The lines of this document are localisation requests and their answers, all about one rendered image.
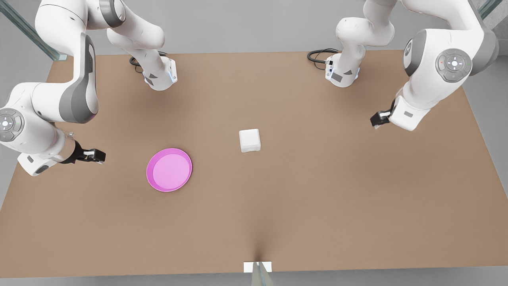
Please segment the small white lidded box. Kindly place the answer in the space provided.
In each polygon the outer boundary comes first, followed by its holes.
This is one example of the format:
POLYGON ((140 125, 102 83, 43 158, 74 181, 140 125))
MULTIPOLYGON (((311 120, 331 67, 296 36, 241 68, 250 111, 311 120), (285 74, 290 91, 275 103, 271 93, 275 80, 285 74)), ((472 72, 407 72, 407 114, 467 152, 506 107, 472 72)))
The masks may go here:
POLYGON ((261 150, 261 137, 259 129, 240 130, 239 139, 240 149, 242 153, 261 150))

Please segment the pink round plate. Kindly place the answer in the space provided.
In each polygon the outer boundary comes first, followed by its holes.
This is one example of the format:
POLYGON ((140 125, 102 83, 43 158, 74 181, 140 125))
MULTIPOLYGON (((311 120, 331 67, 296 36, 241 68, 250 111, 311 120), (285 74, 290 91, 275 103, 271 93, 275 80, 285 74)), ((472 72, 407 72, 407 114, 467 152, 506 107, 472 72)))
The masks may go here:
POLYGON ((163 149, 148 162, 146 178, 160 192, 172 192, 183 187, 192 175, 192 161, 181 149, 163 149))

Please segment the silver frame post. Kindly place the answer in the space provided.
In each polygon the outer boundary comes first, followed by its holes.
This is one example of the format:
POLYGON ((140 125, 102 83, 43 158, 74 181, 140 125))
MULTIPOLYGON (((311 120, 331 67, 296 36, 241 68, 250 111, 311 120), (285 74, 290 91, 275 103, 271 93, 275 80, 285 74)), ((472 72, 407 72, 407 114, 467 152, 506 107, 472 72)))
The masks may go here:
POLYGON ((503 0, 486 0, 477 10, 479 16, 482 20, 486 19, 486 17, 500 4, 503 0))
POLYGON ((35 28, 30 25, 18 11, 16 11, 6 0, 0 0, 0 13, 2 13, 11 23, 13 23, 20 31, 22 31, 31 42, 33 42, 40 50, 42 50, 51 60, 63 61, 67 60, 66 54, 60 54, 58 51, 45 43, 35 28))
POLYGON ((251 286, 275 286, 269 273, 272 272, 272 262, 244 262, 244 273, 252 273, 251 286))

